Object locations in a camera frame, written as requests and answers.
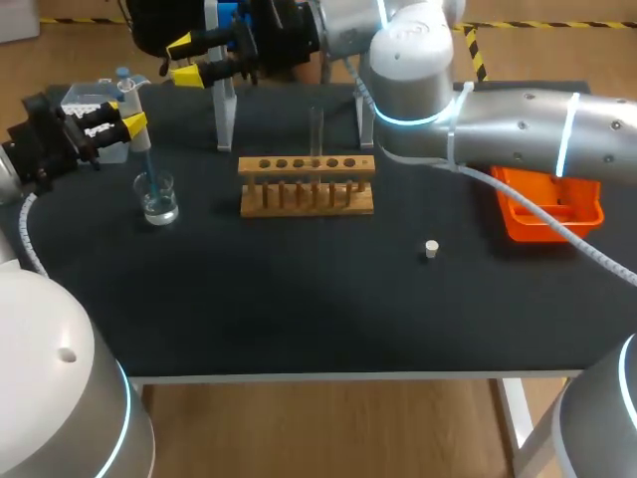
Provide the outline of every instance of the glass beaker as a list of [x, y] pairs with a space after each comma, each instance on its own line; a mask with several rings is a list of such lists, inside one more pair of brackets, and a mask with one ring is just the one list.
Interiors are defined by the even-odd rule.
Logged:
[[165, 226], [179, 217], [179, 206], [174, 192], [174, 179], [166, 171], [155, 174], [150, 180], [148, 174], [140, 174], [133, 184], [143, 214], [153, 226]]

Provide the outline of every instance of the black tabletop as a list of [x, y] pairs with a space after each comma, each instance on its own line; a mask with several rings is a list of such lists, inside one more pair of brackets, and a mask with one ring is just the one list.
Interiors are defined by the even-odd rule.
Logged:
[[[513, 245], [492, 190], [378, 150], [371, 216], [240, 218], [238, 155], [308, 154], [311, 105], [324, 108], [326, 154], [356, 153], [357, 138], [351, 87], [238, 94], [230, 154], [215, 151], [209, 92], [142, 89], [176, 223], [144, 224], [135, 160], [69, 175], [32, 210], [43, 264], [129, 374], [579, 369], [634, 332], [630, 286], [568, 245]], [[636, 200], [605, 184], [606, 222], [589, 236], [629, 267]], [[16, 247], [18, 208], [0, 211]], [[428, 239], [441, 252], [425, 262]]]

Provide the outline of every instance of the white cable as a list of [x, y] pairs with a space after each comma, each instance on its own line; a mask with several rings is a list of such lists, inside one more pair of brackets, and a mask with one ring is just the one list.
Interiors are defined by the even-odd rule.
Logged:
[[[374, 100], [371, 97], [369, 90], [365, 86], [365, 83], [362, 81], [362, 79], [356, 72], [356, 69], [349, 62], [349, 59], [344, 59], [343, 61], [345, 62], [345, 67], [347, 68], [347, 71], [354, 78], [356, 87], [358, 88], [358, 92], [365, 98], [365, 101], [367, 102], [367, 104], [373, 109]], [[472, 169], [466, 166], [456, 166], [455, 163], [451, 165], [449, 164], [449, 161], [442, 158], [441, 160], [444, 161], [443, 164], [432, 164], [431, 158], [428, 158], [428, 159], [423, 158], [422, 162], [411, 160], [409, 164], [412, 164], [412, 165], [422, 164], [426, 166], [436, 167], [439, 169], [451, 170], [452, 172], [460, 172], [467, 176], [473, 177], [474, 179], [478, 179], [479, 181], [485, 182], [492, 187], [495, 187], [499, 191], [502, 191], [503, 193], [505, 193], [508, 197], [510, 197], [514, 201], [517, 201], [519, 204], [524, 206], [536, 217], [544, 221], [548, 225], [548, 227], [550, 227], [553, 231], [555, 231], [557, 234], [559, 234], [568, 242], [570, 242], [570, 244], [572, 244], [577, 250], [579, 250], [580, 252], [588, 256], [589, 258], [591, 258], [601, 267], [612, 272], [617, 277], [623, 279], [629, 284], [637, 287], [637, 274], [635, 274], [629, 269], [626, 269], [624, 266], [622, 266], [618, 262], [613, 261], [610, 257], [598, 251], [593, 246], [591, 246], [586, 241], [584, 241], [582, 238], [572, 233], [567, 227], [562, 225], [557, 219], [555, 219], [553, 216], [548, 214], [546, 211], [544, 211], [541, 207], [539, 207], [534, 202], [531, 202], [529, 199], [526, 199], [524, 196], [522, 196], [519, 192], [514, 190], [512, 187], [509, 187], [508, 185], [495, 179], [493, 176], [490, 176], [489, 174], [485, 174], [484, 172], [480, 172], [480, 171], [477, 171], [476, 169]]]
[[456, 164], [456, 125], [458, 124], [458, 117], [462, 112], [462, 107], [465, 104], [465, 100], [470, 92], [474, 90], [473, 82], [466, 82], [462, 88], [462, 93], [458, 96], [456, 104], [454, 106], [454, 114], [449, 121], [449, 131], [447, 131], [447, 160], [449, 161], [449, 168], [453, 171], [458, 169]]
[[347, 68], [347, 72], [354, 78], [354, 82], [356, 83], [356, 88], [358, 89], [358, 93], [363, 97], [365, 102], [369, 105], [372, 111], [374, 111], [374, 99], [371, 97], [371, 93], [365, 86], [365, 83], [358, 75], [356, 68], [351, 63], [349, 58], [343, 58], [342, 62], [345, 63], [345, 67]]
[[38, 196], [35, 194], [29, 194], [22, 204], [22, 209], [20, 209], [20, 219], [18, 222], [18, 229], [20, 231], [20, 239], [22, 240], [22, 245], [24, 246], [24, 250], [27, 252], [27, 256], [31, 260], [33, 267], [35, 268], [38, 274], [43, 275], [44, 277], [49, 277], [47, 274], [47, 270], [44, 268], [38, 255], [36, 254], [35, 249], [33, 248], [33, 244], [31, 244], [31, 238], [29, 237], [29, 230], [27, 228], [27, 220], [29, 219], [29, 211], [33, 207], [33, 203], [36, 202]]

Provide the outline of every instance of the gray robot arm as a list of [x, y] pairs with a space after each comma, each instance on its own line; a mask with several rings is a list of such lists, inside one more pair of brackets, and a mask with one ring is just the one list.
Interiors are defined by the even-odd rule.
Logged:
[[454, 0], [321, 0], [335, 60], [369, 51], [380, 145], [395, 160], [445, 158], [557, 176], [637, 182], [637, 104], [547, 90], [453, 91]]

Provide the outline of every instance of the orange plastic box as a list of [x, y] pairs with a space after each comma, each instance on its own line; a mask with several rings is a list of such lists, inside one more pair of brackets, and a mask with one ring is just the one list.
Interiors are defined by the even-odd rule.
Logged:
[[[599, 182], [505, 167], [492, 167], [491, 175], [530, 199], [579, 237], [586, 236], [604, 222]], [[514, 241], [566, 242], [525, 207], [506, 194], [497, 193], [507, 232]]]

